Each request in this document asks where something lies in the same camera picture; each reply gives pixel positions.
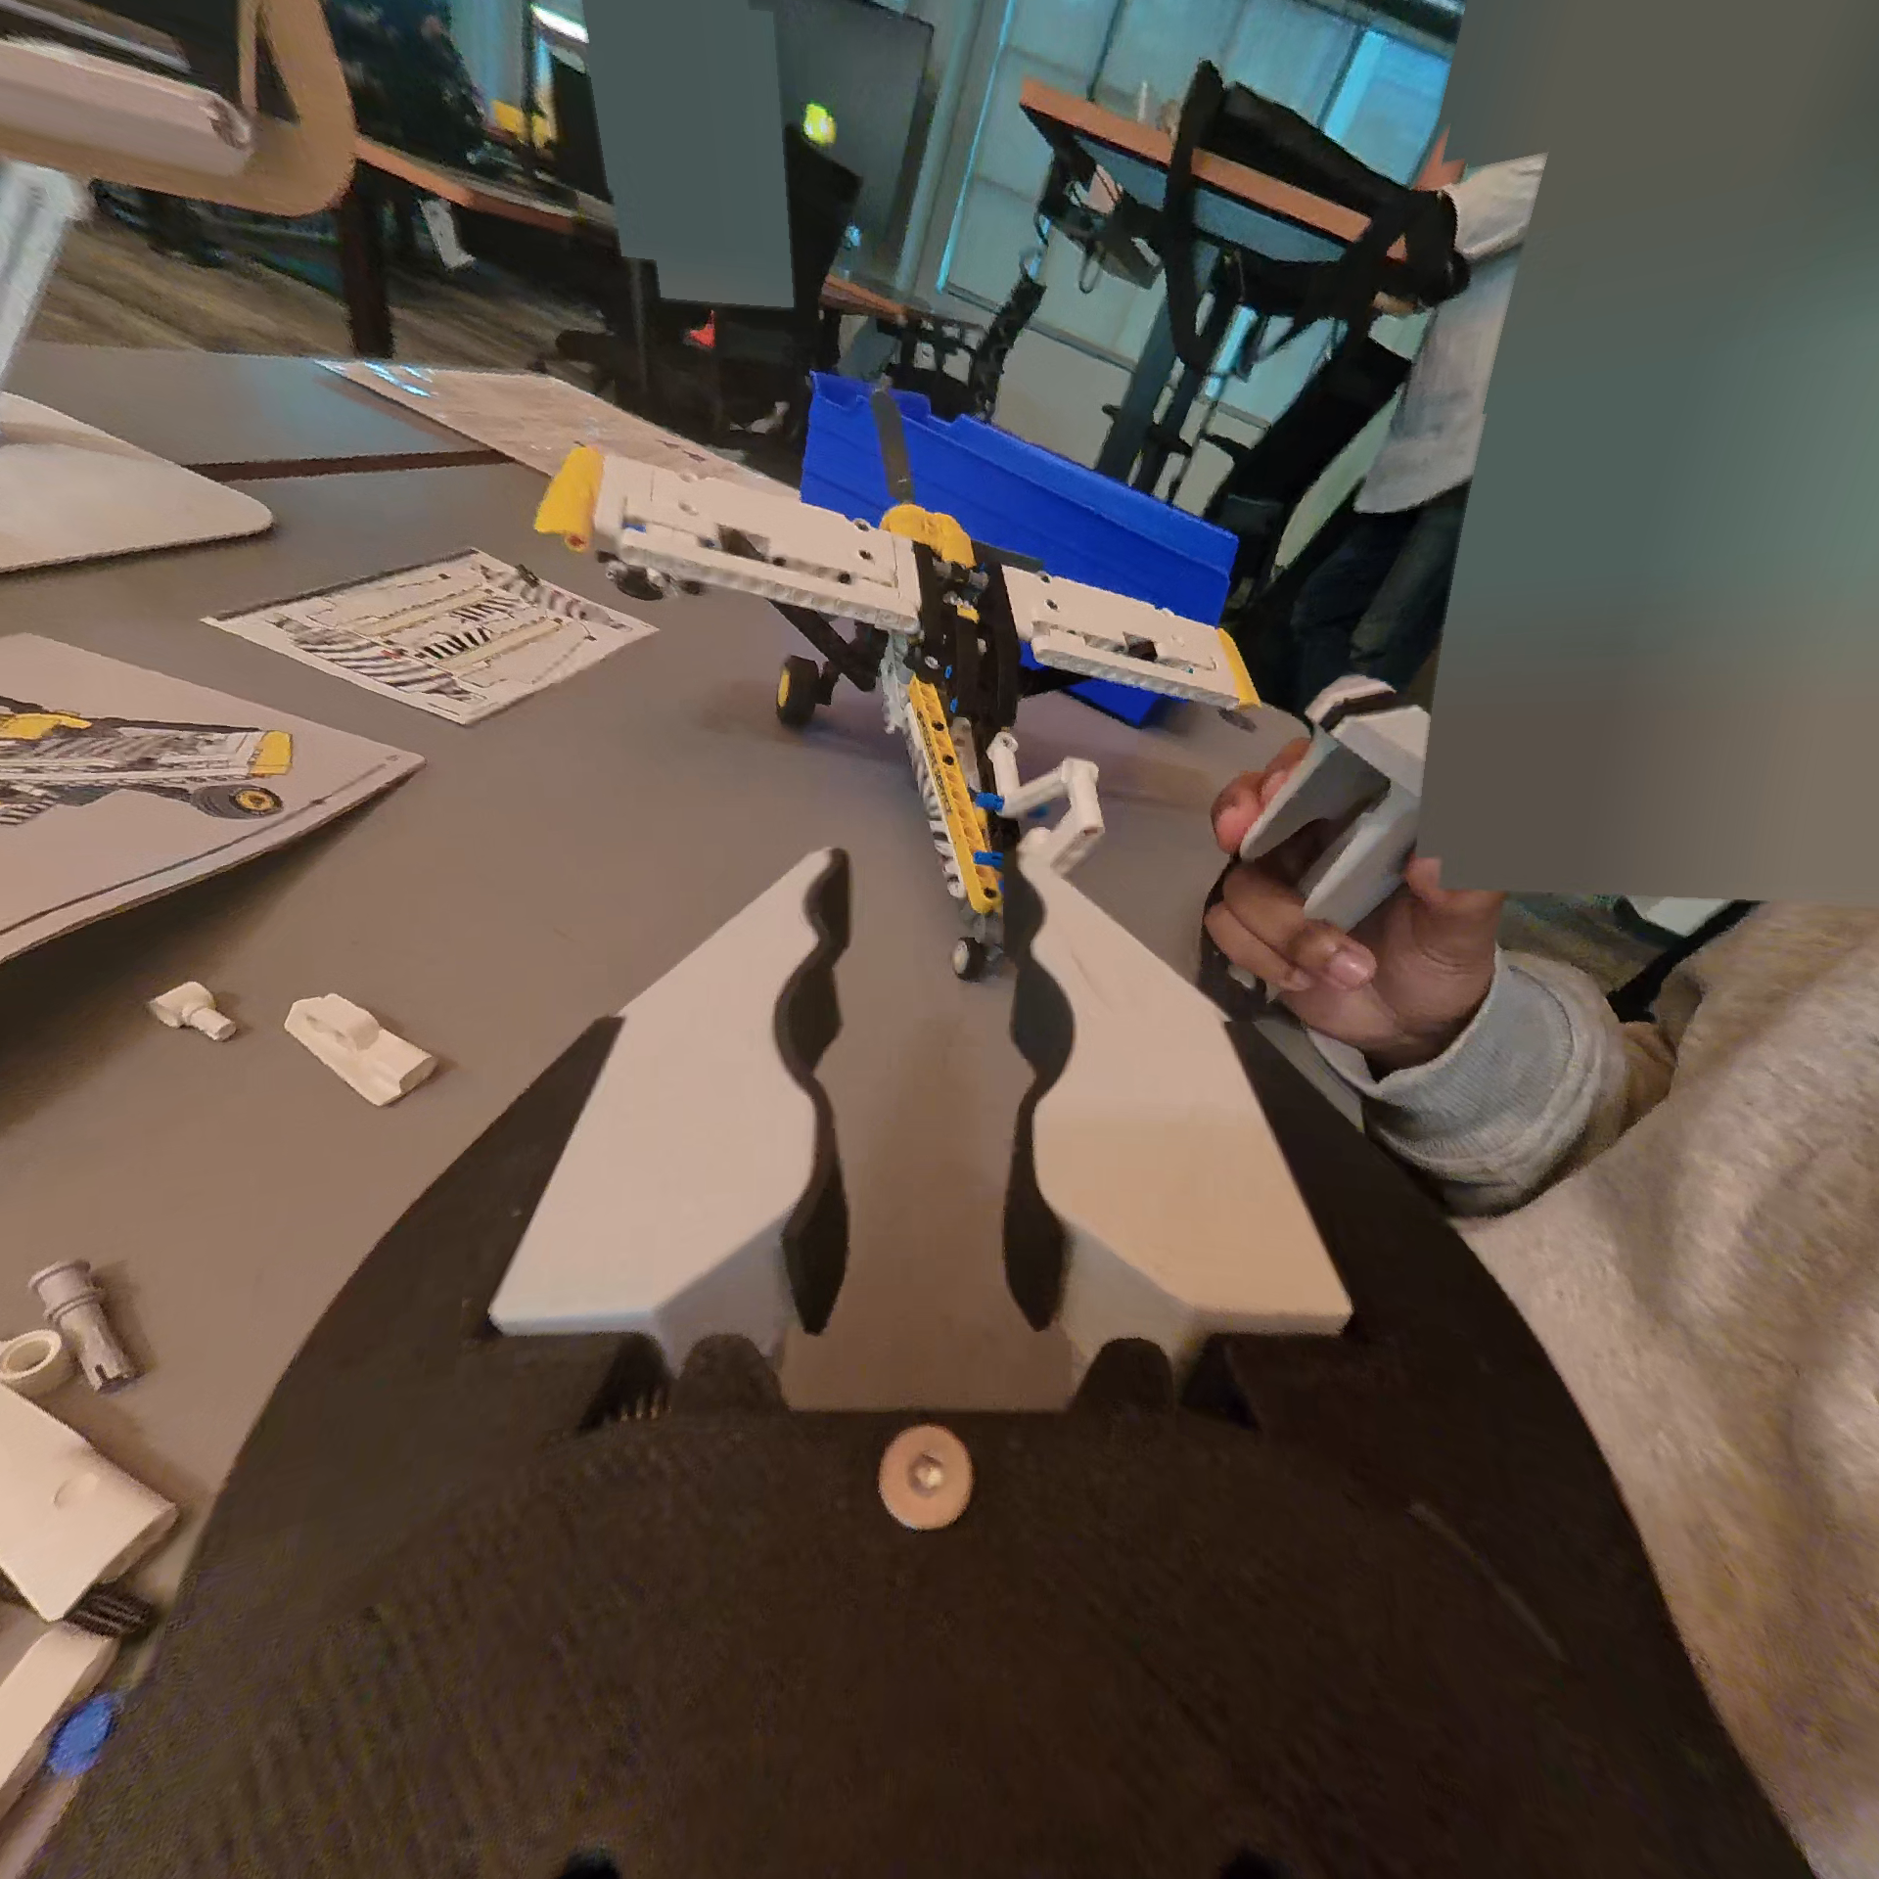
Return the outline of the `person's right hand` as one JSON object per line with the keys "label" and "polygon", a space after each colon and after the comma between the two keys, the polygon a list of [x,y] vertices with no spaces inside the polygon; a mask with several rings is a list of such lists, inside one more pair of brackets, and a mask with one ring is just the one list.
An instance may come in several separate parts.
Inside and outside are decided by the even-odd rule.
{"label": "person's right hand", "polygon": [[1298,737],[1214,796],[1213,836],[1228,869],[1205,910],[1205,937],[1304,1026],[1358,1048],[1373,1074],[1425,1064],[1487,998],[1505,896],[1444,887],[1440,858],[1415,853],[1394,896],[1354,931],[1309,916],[1300,886],[1328,846],[1326,825],[1254,862],[1236,854],[1307,751]]}

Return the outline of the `person's right forearm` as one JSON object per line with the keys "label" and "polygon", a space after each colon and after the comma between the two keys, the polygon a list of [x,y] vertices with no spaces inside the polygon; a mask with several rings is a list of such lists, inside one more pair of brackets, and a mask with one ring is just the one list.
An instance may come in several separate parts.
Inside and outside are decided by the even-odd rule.
{"label": "person's right forearm", "polygon": [[1493,952],[1487,996],[1454,1042],[1379,1069],[1322,1041],[1368,1136],[1451,1217],[1507,1215],[1597,1152],[1628,1103],[1625,1033],[1584,972]]}

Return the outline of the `lego instruction booklet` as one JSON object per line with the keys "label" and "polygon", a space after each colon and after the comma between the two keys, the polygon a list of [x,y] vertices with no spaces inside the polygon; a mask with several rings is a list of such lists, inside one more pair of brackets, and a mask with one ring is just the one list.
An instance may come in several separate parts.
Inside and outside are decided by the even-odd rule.
{"label": "lego instruction booklet", "polygon": [[422,755],[100,655],[2,639],[2,960],[223,875]]}

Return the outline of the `person's grey hoodie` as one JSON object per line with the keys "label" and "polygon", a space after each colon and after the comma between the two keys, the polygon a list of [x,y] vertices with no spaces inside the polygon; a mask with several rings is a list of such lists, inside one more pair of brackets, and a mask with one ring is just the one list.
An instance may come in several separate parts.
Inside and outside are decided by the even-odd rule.
{"label": "person's grey hoodie", "polygon": [[1539,1333],[1815,1874],[1877,1872],[1875,910],[1765,905],[1462,1236]]}

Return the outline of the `printed paper sheet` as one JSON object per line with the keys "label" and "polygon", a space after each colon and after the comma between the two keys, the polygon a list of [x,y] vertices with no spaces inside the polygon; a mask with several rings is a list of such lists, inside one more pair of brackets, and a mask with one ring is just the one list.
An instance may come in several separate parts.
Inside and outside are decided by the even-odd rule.
{"label": "printed paper sheet", "polygon": [[545,372],[412,366],[389,359],[321,359],[327,372],[384,402],[470,438],[534,471],[552,475],[574,447],[699,478],[788,488]]}

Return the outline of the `blue plastic bin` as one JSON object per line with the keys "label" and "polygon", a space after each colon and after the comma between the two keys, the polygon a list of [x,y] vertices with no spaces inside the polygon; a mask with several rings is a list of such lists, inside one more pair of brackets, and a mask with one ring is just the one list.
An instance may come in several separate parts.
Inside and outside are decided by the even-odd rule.
{"label": "blue plastic bin", "polygon": [[846,517],[825,582],[790,575],[783,609],[887,637],[880,677],[916,759],[946,782],[1014,751],[1018,705],[1103,687],[1222,714],[1259,706],[1219,616],[1232,538],[920,393],[814,375],[800,498]]}

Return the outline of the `wooden standing desk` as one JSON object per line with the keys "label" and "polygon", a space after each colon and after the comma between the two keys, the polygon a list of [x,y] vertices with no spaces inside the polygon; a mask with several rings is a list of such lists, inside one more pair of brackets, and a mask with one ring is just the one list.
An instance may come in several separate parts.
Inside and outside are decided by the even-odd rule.
{"label": "wooden standing desk", "polygon": [[1195,216],[1205,233],[1195,250],[1198,320],[1208,323],[1214,312],[1228,312],[1228,320],[1222,338],[1200,336],[1197,363],[1187,363],[1170,325],[1168,281],[1157,248],[1176,121],[1170,130],[1152,127],[1039,80],[1023,84],[1020,108],[1049,145],[1049,172],[1038,202],[1043,231],[1062,235],[1115,274],[1163,288],[1160,315],[1134,364],[1124,397],[1112,409],[1112,428],[1096,458],[1097,475],[1108,478],[1149,495],[1159,490],[1168,466],[1189,453],[1187,415],[1204,386],[1239,373],[1245,338],[1271,338],[1281,346],[1324,326],[1350,346],[1364,342],[1382,315],[1433,311],[1377,297],[1368,326],[1335,320],[1295,326],[1251,308],[1228,312],[1222,244],[1248,244],[1280,261],[1328,261],[1358,238],[1361,220],[1257,170],[1222,157],[1197,157],[1200,195]]}

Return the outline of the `zebra striped sticker sheet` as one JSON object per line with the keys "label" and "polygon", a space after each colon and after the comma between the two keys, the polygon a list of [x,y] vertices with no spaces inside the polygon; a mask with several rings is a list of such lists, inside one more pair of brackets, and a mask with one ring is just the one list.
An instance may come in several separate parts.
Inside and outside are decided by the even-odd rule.
{"label": "zebra striped sticker sheet", "polygon": [[203,625],[460,726],[567,685],[653,635],[650,621],[480,551]]}

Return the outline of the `lego airplane model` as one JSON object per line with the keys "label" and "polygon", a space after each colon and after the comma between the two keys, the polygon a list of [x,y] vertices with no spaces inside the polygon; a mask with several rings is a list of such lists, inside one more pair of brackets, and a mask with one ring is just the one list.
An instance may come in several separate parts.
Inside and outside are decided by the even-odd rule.
{"label": "lego airplane model", "polygon": [[1219,627],[1031,567],[916,504],[895,396],[877,391],[872,411],[893,495],[877,524],[580,446],[533,526],[592,552],[623,595],[714,589],[770,604],[814,648],[781,669],[774,708],[790,726],[838,683],[879,695],[960,909],[952,972],[973,982],[1002,960],[1018,853],[1064,875],[1104,833],[1091,760],[1020,776],[1025,701],[1096,680],[1222,714],[1259,698]]}

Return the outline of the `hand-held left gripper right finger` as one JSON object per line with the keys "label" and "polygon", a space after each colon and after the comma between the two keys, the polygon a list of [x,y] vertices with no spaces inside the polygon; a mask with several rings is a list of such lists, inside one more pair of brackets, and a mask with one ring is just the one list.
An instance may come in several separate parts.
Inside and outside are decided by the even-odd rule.
{"label": "hand-held left gripper right finger", "polygon": [[1338,1335],[1350,1297],[1222,1010],[1020,850],[1005,883],[1028,1069],[1005,1279],[1071,1372],[1139,1343],[1187,1373],[1219,1335]]}

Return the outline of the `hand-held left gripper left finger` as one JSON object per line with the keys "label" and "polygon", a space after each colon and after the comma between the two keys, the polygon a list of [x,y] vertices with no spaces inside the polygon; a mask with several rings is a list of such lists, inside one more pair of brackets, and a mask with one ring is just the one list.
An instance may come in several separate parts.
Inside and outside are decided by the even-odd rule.
{"label": "hand-held left gripper left finger", "polygon": [[632,1333],[671,1372],[829,1324],[850,1211],[818,1066],[838,1035],[853,869],[814,850],[618,1028],[490,1302],[507,1335]]}

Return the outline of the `white lego panel with hole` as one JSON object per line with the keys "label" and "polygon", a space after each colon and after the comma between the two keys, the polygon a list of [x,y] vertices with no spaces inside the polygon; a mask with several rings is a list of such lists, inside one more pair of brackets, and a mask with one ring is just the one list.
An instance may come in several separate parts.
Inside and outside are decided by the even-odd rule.
{"label": "white lego panel with hole", "polygon": [[283,1028],[378,1109],[419,1090],[438,1066],[435,1055],[398,1038],[368,1008],[337,992],[294,1000]]}

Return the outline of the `pile of lego pieces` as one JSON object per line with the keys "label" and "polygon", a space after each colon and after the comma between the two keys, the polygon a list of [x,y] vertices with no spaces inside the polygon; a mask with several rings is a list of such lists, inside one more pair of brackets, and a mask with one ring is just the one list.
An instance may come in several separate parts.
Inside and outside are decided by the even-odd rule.
{"label": "pile of lego pieces", "polygon": [[5,1783],[9,1817],[76,1734],[120,1649],[150,1631],[152,1608],[123,1576],[169,1536],[176,1510],[102,1457],[49,1407],[77,1377],[94,1393],[123,1390],[139,1366],[109,1320],[85,1260],[35,1272],[42,1326],[2,1350],[2,1576],[5,1607],[38,1631],[5,1669]]}

